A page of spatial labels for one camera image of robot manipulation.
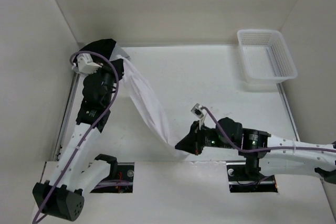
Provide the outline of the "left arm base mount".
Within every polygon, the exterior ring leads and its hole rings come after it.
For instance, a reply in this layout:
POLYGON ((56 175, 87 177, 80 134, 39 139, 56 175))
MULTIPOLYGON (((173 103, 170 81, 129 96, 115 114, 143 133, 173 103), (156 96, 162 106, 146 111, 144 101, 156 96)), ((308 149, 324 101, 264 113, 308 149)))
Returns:
POLYGON ((119 163, 117 160, 110 165, 110 173, 91 191, 94 194, 133 193, 134 163, 119 163))

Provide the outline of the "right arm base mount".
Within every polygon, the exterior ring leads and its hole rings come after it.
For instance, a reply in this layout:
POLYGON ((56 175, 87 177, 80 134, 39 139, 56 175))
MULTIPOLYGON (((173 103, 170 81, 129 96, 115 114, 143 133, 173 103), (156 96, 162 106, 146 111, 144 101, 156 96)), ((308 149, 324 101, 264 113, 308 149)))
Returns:
POLYGON ((245 161, 226 163, 229 191, 231 193, 277 193, 275 176, 261 174, 259 160, 248 157, 245 161))

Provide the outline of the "white tank top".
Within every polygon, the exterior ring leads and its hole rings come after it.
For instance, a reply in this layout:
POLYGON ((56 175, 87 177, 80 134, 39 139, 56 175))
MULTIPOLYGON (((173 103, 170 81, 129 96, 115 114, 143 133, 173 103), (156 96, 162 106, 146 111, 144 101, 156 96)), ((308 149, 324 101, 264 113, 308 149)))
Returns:
POLYGON ((177 135, 148 80, 128 58, 117 55, 114 59, 121 60, 124 76, 109 120, 109 129, 119 133, 113 140, 138 161, 185 160, 188 154, 174 148, 177 135))

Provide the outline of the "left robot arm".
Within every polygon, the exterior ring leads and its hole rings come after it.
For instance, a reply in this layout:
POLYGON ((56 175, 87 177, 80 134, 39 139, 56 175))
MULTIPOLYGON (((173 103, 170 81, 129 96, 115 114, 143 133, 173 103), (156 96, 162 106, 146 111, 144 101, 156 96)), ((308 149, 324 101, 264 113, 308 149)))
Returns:
POLYGON ((94 142, 101 135, 124 75, 123 59, 106 63, 90 62, 83 80, 82 102, 70 141, 52 175, 33 187, 33 197, 38 207, 33 223, 46 216, 75 221, 84 206, 85 195, 100 181, 113 181, 118 175, 116 157, 99 154, 91 166, 84 162, 94 142))

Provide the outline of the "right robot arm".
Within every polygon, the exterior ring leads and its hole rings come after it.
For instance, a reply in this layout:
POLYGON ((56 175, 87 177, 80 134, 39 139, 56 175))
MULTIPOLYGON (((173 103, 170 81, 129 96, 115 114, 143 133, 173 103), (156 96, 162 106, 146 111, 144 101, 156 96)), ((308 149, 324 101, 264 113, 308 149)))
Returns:
POLYGON ((335 184, 335 144, 316 146, 247 129, 230 118, 222 118, 215 128, 195 121, 175 149, 199 155, 206 147, 233 149, 245 159, 233 168, 230 178, 258 181, 272 175, 307 175, 335 184))

